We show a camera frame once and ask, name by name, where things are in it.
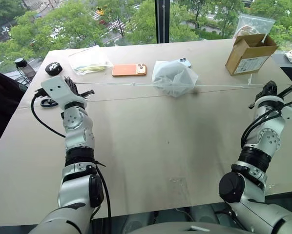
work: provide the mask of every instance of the box label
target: box label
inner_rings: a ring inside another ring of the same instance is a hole
[[[255,58],[245,58],[240,60],[238,67],[234,74],[242,73],[242,72],[251,72],[258,70],[261,65],[267,60],[269,56],[261,56]]]

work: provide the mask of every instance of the beige tabletop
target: beige tabletop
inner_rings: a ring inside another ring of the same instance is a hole
[[[75,82],[151,83],[156,60],[187,58],[208,87],[197,94],[167,97],[154,87],[78,84],[94,89],[87,111],[94,122],[95,158],[111,198],[112,215],[220,202],[218,183],[240,154],[240,137],[251,123],[261,88],[214,85],[247,84],[249,75],[231,77],[225,63],[233,40],[193,41],[155,45],[104,47],[113,64],[147,65],[138,78],[113,78],[111,69],[77,76],[67,56],[77,50],[48,53],[0,139],[0,226],[37,224],[57,208],[64,167],[64,139],[41,126],[29,109],[34,90],[49,78],[44,68],[57,61],[62,76]],[[269,80],[279,90],[292,84],[269,58],[252,76],[253,84]],[[292,100],[292,93],[285,101]],[[59,108],[36,112],[49,126],[64,133]],[[286,123],[281,148],[267,170],[267,194],[292,191],[292,121]],[[106,217],[104,201],[96,217]]]

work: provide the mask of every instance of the silver robot arm segment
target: silver robot arm segment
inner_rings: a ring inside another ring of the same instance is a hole
[[[292,212],[264,203],[266,170],[280,148],[286,121],[292,119],[292,107],[284,106],[283,101],[291,91],[292,86],[277,95],[277,86],[270,81],[257,95],[250,108],[255,108],[254,123],[262,123],[242,140],[239,159],[219,184],[220,197],[231,207],[234,216],[246,230],[257,234],[292,234]],[[256,122],[267,112],[268,115]]]
[[[69,78],[54,77],[42,83],[44,91],[63,110],[65,166],[58,195],[59,208],[52,211],[31,234],[86,234],[94,209],[104,199],[94,160],[93,122],[85,110],[87,95],[79,95]]]

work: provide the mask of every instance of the white plastic bag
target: white plastic bag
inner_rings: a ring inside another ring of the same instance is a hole
[[[233,38],[252,34],[269,34],[275,20],[241,14]]]
[[[113,66],[98,45],[72,54],[68,59],[77,75],[99,72]]]
[[[177,98],[192,90],[198,75],[178,61],[156,61],[152,82],[164,94]]]

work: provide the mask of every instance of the brown cardboard box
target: brown cardboard box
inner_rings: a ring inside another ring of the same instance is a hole
[[[232,76],[257,72],[277,49],[272,38],[265,34],[239,36],[225,66]]]

